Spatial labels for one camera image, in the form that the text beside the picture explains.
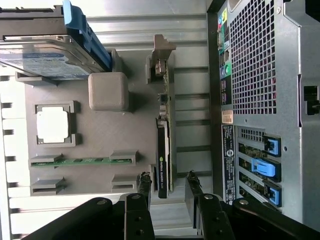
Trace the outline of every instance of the white cpu cover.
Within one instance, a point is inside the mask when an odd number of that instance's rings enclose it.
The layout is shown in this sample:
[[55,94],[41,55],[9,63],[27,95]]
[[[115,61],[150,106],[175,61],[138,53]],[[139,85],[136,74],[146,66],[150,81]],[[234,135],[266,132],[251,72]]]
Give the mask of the white cpu cover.
[[43,107],[36,114],[36,129],[44,144],[64,143],[69,137],[68,113],[63,107]]

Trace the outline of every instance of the blue plastic latch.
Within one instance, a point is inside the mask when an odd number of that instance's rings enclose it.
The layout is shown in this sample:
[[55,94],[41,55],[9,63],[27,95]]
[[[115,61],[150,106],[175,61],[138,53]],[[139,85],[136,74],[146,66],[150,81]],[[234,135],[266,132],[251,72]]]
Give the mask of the blue plastic latch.
[[279,191],[273,189],[272,187],[270,187],[270,198],[269,200],[275,204],[275,205],[279,205]]
[[279,153],[279,144],[277,140],[273,140],[273,139],[268,139],[270,148],[268,150],[269,153],[274,154],[274,155],[278,155]]
[[99,41],[97,35],[92,31],[82,10],[77,6],[72,6],[69,0],[63,0],[62,6],[64,25],[69,29],[79,30],[79,33],[83,36],[83,47],[89,53],[95,53],[111,71],[111,56]]
[[259,158],[252,159],[251,171],[267,177],[274,177],[276,175],[276,167],[273,164],[263,161]]

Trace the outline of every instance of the screw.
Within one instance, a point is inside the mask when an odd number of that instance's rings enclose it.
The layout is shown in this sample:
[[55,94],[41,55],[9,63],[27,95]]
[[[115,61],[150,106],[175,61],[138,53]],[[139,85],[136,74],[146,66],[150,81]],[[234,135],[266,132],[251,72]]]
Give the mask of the screw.
[[97,204],[97,205],[103,205],[103,204],[105,204],[105,203],[107,203],[106,200],[101,200],[101,201],[98,201],[96,204]]
[[204,195],[204,198],[205,199],[213,199],[214,197],[212,195],[207,194],[207,195]]
[[139,199],[140,198],[140,195],[133,195],[132,196],[132,199]]
[[240,200],[239,203],[241,205],[248,205],[249,204],[249,202],[247,200]]

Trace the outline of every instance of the hard drive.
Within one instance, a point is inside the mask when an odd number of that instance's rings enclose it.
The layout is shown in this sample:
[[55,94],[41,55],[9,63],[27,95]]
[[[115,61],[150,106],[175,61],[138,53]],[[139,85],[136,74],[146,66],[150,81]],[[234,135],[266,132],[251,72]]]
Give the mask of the hard drive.
[[69,0],[54,9],[0,8],[0,64],[50,80],[86,79],[112,69],[110,54]]

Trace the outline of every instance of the white sticker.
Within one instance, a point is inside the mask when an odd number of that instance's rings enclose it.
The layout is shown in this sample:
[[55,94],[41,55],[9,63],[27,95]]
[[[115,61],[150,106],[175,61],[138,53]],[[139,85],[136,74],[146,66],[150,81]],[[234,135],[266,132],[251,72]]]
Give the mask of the white sticker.
[[51,80],[86,79],[89,76],[81,67],[68,64],[68,60],[55,52],[0,54],[0,61]]
[[232,110],[222,111],[222,123],[223,124],[233,124],[234,123],[234,111],[232,111]]

